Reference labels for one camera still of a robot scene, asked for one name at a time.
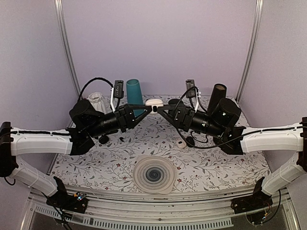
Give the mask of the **white earbud charging case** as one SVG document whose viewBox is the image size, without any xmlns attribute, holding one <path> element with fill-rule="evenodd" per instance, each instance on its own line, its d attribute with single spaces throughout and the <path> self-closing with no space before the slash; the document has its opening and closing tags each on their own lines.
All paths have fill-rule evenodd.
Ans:
<svg viewBox="0 0 307 230">
<path fill-rule="evenodd" d="M 145 102 L 145 105 L 160 107 L 160 106 L 163 106 L 164 104 L 161 99 L 149 99 Z"/>
</svg>

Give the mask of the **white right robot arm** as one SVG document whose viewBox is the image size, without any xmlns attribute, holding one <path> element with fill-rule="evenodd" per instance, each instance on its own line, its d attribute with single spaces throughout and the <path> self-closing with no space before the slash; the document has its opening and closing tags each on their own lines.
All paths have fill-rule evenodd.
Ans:
<svg viewBox="0 0 307 230">
<path fill-rule="evenodd" d="M 307 125 L 304 121 L 269 128 L 236 126 L 241 110 L 228 98 L 220 99 L 211 114 L 181 103 L 160 106 L 157 112 L 177 130 L 198 131 L 213 137 L 215 147 L 229 155 L 266 150 L 296 152 L 277 171 L 257 182 L 253 195 L 248 199 L 252 209 L 258 209 L 267 197 L 307 172 L 307 159 L 304 157 L 307 150 Z"/>
</svg>

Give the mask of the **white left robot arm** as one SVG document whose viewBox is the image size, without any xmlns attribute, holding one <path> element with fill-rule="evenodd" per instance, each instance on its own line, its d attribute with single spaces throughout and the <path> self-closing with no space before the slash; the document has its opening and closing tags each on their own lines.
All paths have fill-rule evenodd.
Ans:
<svg viewBox="0 0 307 230">
<path fill-rule="evenodd" d="M 34 153 L 84 155 L 95 145 L 94 138 L 132 129 L 151 111 L 151 106 L 125 104 L 104 114 L 95 110 L 88 100 L 82 99 L 69 112 L 74 128 L 21 130 L 13 128 L 10 122 L 4 122 L 0 127 L 0 175 L 23 182 L 51 197 L 61 208 L 67 208 L 71 197 L 62 180 L 42 173 L 19 156 Z"/>
</svg>

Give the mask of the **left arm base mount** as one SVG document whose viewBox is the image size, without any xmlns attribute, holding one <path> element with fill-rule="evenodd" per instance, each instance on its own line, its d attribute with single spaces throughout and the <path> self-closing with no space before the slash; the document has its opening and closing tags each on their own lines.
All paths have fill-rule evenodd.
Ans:
<svg viewBox="0 0 307 230">
<path fill-rule="evenodd" d="M 60 210 L 67 210 L 84 214 L 87 209 L 88 199 L 86 193 L 76 192 L 73 195 L 67 193 L 66 187 L 62 180 L 53 177 L 57 184 L 57 191 L 54 195 L 48 196 L 46 204 L 59 208 Z"/>
</svg>

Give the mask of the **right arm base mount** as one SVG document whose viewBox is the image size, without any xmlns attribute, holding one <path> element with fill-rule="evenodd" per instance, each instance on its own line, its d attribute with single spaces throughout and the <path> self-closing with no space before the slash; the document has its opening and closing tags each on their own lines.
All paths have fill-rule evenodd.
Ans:
<svg viewBox="0 0 307 230">
<path fill-rule="evenodd" d="M 231 200 L 231 208 L 234 210 L 235 214 L 269 207 L 273 204 L 272 196 L 262 192 L 262 182 L 264 179 L 265 177 L 262 177 L 256 182 L 251 195 Z"/>
</svg>

